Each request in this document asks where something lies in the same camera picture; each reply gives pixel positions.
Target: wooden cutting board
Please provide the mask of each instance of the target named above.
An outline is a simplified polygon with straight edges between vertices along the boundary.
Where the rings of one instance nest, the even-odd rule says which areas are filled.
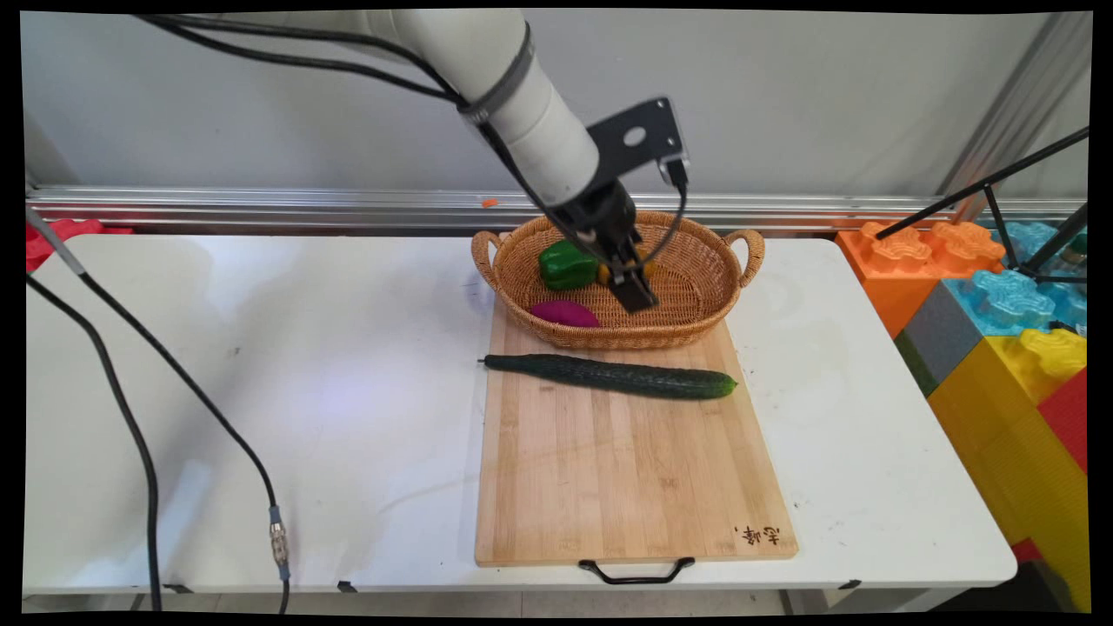
[[[552,352],[717,370],[712,401],[598,391],[487,371],[475,560],[482,567],[771,559],[797,551],[723,322],[669,350],[555,349],[495,302],[491,354]]]

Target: cucumber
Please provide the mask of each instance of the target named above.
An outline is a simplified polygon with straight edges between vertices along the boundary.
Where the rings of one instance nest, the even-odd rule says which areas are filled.
[[[487,354],[480,362],[503,372],[670,400],[711,400],[729,395],[738,387],[735,379],[720,372],[605,363],[561,354]]]

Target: red object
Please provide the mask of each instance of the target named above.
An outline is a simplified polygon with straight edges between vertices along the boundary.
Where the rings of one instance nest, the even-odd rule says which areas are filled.
[[[1090,475],[1086,460],[1086,370],[1063,383],[1040,403],[1040,414],[1051,427],[1082,471]]]
[[[1013,555],[1016,556],[1016,563],[1043,559],[1040,548],[1036,547],[1035,541],[1031,537],[1013,546]]]
[[[571,300],[553,300],[530,307],[530,313],[546,322],[565,326],[594,327],[599,325],[595,314],[587,306]]]
[[[59,219],[58,222],[51,222],[50,228],[58,234],[58,238],[61,241],[76,237],[78,235],[86,234],[117,234],[117,235],[130,235],[135,231],[131,228],[106,228],[97,219],[85,219],[82,222],[73,222],[72,219]],[[55,248],[50,245],[50,242],[39,234],[30,224],[27,224],[27,271],[33,272],[39,268],[40,265],[50,258],[50,255],[55,252]]]

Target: yellow toy block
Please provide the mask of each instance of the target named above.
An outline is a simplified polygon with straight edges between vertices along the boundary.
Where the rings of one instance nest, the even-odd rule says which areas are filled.
[[[981,454],[1009,512],[1090,612],[1089,481],[1038,411],[1021,415]]]
[[[927,402],[964,461],[985,449],[1024,411],[1034,410],[1023,387],[985,339]]]
[[[966,467],[967,473],[971,475],[974,486],[977,487],[978,493],[982,495],[982,499],[985,500],[985,506],[993,515],[994,521],[997,522],[997,528],[1005,536],[1005,541],[1009,546],[1015,546],[1027,539],[1027,527],[1017,512],[1013,510],[1012,502],[1008,501],[1004,490],[997,485],[993,472],[986,468],[985,461],[975,454],[973,458],[963,459],[963,464]]]
[[[1072,338],[985,338],[928,403],[1006,540],[1032,537],[1072,601],[1090,612],[1086,475],[1036,407],[1080,359],[1084,365],[1085,343]]]
[[[1086,366],[1086,340],[1064,329],[986,338],[1034,404]]]

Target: floor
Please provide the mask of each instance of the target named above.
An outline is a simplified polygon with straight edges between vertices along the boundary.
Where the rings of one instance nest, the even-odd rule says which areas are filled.
[[[165,610],[274,613],[278,594],[162,596]],[[147,596],[28,596],[23,613],[149,610]],[[713,617],[784,615],[778,591],[294,594],[287,613],[405,617]]]

